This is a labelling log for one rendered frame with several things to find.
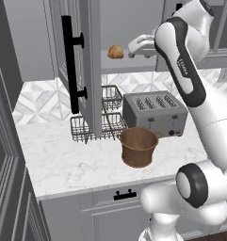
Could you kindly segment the grey lower cabinet door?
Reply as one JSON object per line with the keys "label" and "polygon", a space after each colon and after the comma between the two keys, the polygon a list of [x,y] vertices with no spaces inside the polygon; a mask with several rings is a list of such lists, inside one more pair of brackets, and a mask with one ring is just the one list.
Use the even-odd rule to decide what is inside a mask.
{"label": "grey lower cabinet door", "polygon": [[136,202],[84,210],[84,241],[138,241],[150,217]]}

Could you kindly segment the grey upper cabinet body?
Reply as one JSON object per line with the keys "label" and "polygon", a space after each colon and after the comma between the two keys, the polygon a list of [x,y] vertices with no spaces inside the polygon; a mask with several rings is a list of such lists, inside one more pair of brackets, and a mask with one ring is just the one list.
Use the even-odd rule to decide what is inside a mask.
{"label": "grey upper cabinet body", "polygon": [[[164,0],[100,0],[102,74],[151,72],[156,56],[128,56],[128,43],[141,34],[151,34],[162,20]],[[124,58],[111,59],[107,51],[120,45]]]}

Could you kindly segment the grey drawer front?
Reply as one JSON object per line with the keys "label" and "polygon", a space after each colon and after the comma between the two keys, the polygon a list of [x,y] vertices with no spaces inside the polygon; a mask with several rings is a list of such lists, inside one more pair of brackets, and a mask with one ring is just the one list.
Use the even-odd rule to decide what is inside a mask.
{"label": "grey drawer front", "polygon": [[[119,200],[114,201],[113,196],[116,194],[116,191],[120,191],[121,193],[126,193],[128,189],[132,189],[133,192],[137,192],[137,196],[132,199]],[[127,185],[127,186],[117,186],[113,188],[109,188],[106,190],[94,191],[92,193],[92,206],[100,207],[107,206],[110,204],[124,203],[129,201],[136,201],[139,196],[140,187],[138,185]]]}

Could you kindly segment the tall grey cabinet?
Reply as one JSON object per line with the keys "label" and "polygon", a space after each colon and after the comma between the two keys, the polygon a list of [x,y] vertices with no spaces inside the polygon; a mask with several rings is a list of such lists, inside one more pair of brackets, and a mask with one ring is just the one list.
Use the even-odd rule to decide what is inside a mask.
{"label": "tall grey cabinet", "polygon": [[51,241],[12,117],[22,86],[4,0],[0,0],[0,241]]}

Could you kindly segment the brown round basket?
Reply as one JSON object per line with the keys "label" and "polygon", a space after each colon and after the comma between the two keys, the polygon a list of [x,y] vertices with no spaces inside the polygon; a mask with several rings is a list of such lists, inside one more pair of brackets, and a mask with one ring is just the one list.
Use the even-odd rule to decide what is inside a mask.
{"label": "brown round basket", "polygon": [[134,169],[149,166],[153,160],[158,137],[155,132],[145,127],[132,127],[122,131],[122,161]]}

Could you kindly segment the grey upper cabinet door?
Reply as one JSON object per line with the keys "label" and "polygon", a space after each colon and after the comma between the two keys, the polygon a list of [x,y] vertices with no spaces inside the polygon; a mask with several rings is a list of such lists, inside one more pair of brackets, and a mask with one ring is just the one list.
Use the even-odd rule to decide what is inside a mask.
{"label": "grey upper cabinet door", "polygon": [[61,17],[72,17],[73,36],[84,35],[85,47],[74,46],[77,89],[87,88],[88,99],[78,98],[79,113],[96,137],[102,135],[100,0],[48,0],[56,50],[58,77],[69,94]]}

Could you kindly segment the silver four-slot toaster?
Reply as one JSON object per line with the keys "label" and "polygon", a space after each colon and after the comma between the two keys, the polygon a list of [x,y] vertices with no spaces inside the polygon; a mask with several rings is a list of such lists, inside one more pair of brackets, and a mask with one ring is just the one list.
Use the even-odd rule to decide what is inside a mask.
{"label": "silver four-slot toaster", "polygon": [[128,127],[145,127],[158,137],[180,137],[187,109],[166,90],[123,95],[122,116]]}

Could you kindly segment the grey glass-panel cabinet door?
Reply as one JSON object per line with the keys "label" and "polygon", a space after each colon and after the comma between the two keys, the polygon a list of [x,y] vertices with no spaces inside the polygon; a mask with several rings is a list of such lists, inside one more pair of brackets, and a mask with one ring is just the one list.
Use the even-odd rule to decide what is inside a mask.
{"label": "grey glass-panel cabinet door", "polygon": [[205,0],[214,11],[210,28],[210,50],[198,69],[227,68],[227,0]]}

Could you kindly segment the brown bread roll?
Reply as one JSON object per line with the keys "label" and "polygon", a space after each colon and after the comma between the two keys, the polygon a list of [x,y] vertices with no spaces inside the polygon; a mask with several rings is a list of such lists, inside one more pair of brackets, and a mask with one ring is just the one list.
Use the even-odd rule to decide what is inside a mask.
{"label": "brown bread roll", "polygon": [[112,45],[109,47],[107,56],[112,59],[118,59],[124,57],[123,49],[120,47],[120,45]]}

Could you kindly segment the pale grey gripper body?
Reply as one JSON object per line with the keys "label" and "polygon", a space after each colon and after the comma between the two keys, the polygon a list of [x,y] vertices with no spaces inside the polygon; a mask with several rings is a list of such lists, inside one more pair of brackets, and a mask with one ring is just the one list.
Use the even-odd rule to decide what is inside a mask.
{"label": "pale grey gripper body", "polygon": [[128,44],[128,56],[134,58],[137,55],[152,57],[156,54],[154,48],[154,35],[143,34],[130,41]]}

